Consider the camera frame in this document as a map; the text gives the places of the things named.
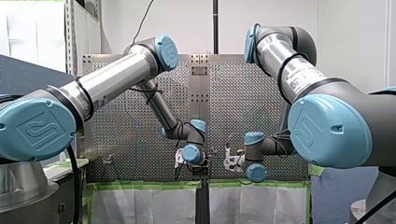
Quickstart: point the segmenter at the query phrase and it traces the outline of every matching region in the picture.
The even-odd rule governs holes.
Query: wire
[[[387,203],[390,203],[395,198],[396,198],[396,190],[394,190],[390,195],[388,195],[388,197],[386,197],[376,206],[374,206],[369,212],[366,213],[366,215],[364,215],[361,219],[359,219],[355,224],[363,224],[367,219],[372,217],[382,207],[384,207]]]
[[[69,154],[70,162],[72,164],[73,181],[74,181],[74,194],[75,194],[75,209],[73,215],[73,224],[78,224],[79,220],[79,206],[80,206],[80,188],[79,188],[79,177],[78,177],[78,166],[76,156],[74,155],[73,148],[71,146],[67,147],[67,154]]]
[[[242,154],[238,157],[238,160],[236,160],[236,165],[235,165],[235,167],[234,167],[235,173],[236,173],[236,169],[238,168],[238,163],[239,163],[239,161],[241,160],[241,157],[242,157]],[[251,185],[251,184],[253,183],[253,181],[250,181],[250,182],[248,182],[248,183],[242,182],[242,180],[240,180],[240,179],[238,178],[238,175],[236,175],[236,180],[237,180],[240,184],[242,184],[242,185]]]
[[[181,168],[183,168],[183,165],[184,165],[184,162],[181,163],[181,165],[178,166],[178,167],[175,169],[175,180],[178,180],[178,177],[180,176]]]
[[[152,5],[153,2],[154,2],[154,0],[151,0],[151,1],[149,2],[149,4],[148,4],[148,8],[146,9],[146,12],[145,12],[145,15],[143,16],[142,21],[140,22],[139,29],[137,30],[136,35],[134,36],[134,40],[133,40],[133,42],[132,42],[132,45],[133,45],[134,42],[136,41],[137,36],[140,34],[140,30],[142,29],[143,22],[145,21],[147,15],[149,14],[149,9],[151,8],[151,5]]]
[[[284,159],[284,160],[287,159],[288,156],[289,156],[289,153],[288,153],[288,151],[285,149],[285,147],[283,146],[283,144],[282,144],[279,140],[277,140],[275,136],[269,136],[268,138],[271,139],[271,140],[273,140],[274,143],[275,143],[275,146],[276,146],[275,154],[277,153],[277,147],[280,146],[280,148],[281,148],[281,149],[283,150],[283,152],[285,153],[285,156],[283,156],[283,157],[282,157],[282,155],[277,155],[277,156],[278,156],[279,158],[281,158],[281,159]]]
[[[8,102],[8,101],[14,101],[19,98],[21,98],[23,95],[18,95],[18,94],[10,94],[10,95],[3,95],[0,96],[0,104]]]
[[[130,90],[131,91],[138,91],[138,92],[152,92],[152,94],[150,95],[150,97],[146,101],[146,105],[149,104],[150,100],[154,97],[155,93],[159,92],[160,94],[163,94],[163,91],[159,91],[158,90],[158,83],[155,83],[155,87],[151,91],[142,91],[142,90],[135,89],[135,88],[131,88]]]

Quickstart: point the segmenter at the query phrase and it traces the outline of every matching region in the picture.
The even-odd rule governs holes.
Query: pegboard
[[[282,99],[276,82],[256,65],[245,63],[242,55],[210,57],[209,147],[217,151],[211,178],[245,177],[224,170],[225,143],[230,140],[232,155],[242,149],[247,132],[272,135],[278,131]],[[306,162],[299,155],[281,159],[265,156],[269,179],[305,180]]]
[[[207,80],[208,88],[195,88],[194,85],[206,83],[191,78],[191,67],[196,65],[191,58],[195,56],[181,55],[177,69],[159,75],[156,78],[159,89],[175,116],[184,121],[197,119],[197,107],[192,102],[197,100],[197,90],[206,90],[199,92],[200,102],[207,102],[200,104],[199,109],[207,110],[204,114],[209,115],[205,119],[208,151],[216,151],[210,178],[243,177],[243,174],[224,169],[224,144],[232,135],[234,154],[243,147],[246,132],[273,134],[277,131],[282,101],[276,84],[256,65],[244,63],[242,55],[210,55],[204,64],[209,72],[202,76],[202,80]],[[84,73],[95,71],[120,57],[85,55]],[[88,147],[93,148],[87,173],[89,182],[174,180],[177,141],[162,138],[161,124],[140,92],[127,91],[120,95],[98,110],[86,128],[91,133],[86,136],[91,138],[87,139],[92,145]],[[111,164],[104,162],[109,155],[113,157]],[[298,155],[286,160],[268,156],[264,162],[270,179],[304,180],[307,177],[307,165]],[[191,180],[190,172],[183,169],[179,180]]]

